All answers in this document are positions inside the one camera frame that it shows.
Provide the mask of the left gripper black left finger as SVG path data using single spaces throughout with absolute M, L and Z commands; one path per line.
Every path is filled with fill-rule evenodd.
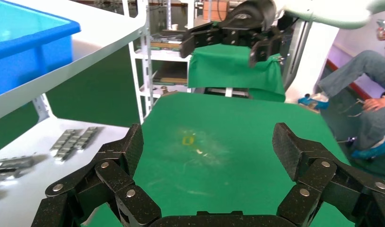
M 79 227 L 103 204 L 124 227 L 148 227 L 160 219 L 160 207 L 133 179 L 143 145 L 137 123 L 124 138 L 102 145 L 88 164 L 46 188 L 32 226 Z

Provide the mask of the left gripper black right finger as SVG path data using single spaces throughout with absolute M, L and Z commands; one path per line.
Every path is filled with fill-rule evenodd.
M 357 227 L 385 227 L 385 180 L 341 162 L 282 122 L 274 126 L 272 146 L 295 182 L 277 209 L 279 217 L 307 227 L 328 203 Z

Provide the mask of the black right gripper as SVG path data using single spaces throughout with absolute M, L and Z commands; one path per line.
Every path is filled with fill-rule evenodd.
M 247 0 L 229 12 L 226 18 L 218 23 L 209 22 L 193 27 L 184 32 L 179 45 L 179 56 L 186 58 L 196 48 L 225 44 L 238 45 L 238 30 L 262 29 L 250 31 L 249 67 L 254 68 L 258 62 L 280 52 L 283 34 L 272 26 L 276 18 L 276 6 L 272 0 Z

